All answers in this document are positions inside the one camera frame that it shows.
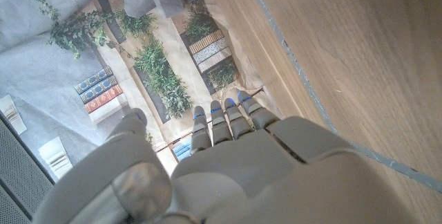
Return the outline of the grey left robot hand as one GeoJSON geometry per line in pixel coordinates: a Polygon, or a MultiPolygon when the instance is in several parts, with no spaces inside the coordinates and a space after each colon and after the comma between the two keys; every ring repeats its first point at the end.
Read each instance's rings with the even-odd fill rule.
{"type": "Polygon", "coordinates": [[[47,195],[35,223],[415,223],[346,140],[280,119],[241,91],[193,114],[191,154],[168,174],[133,109],[47,195]]]}

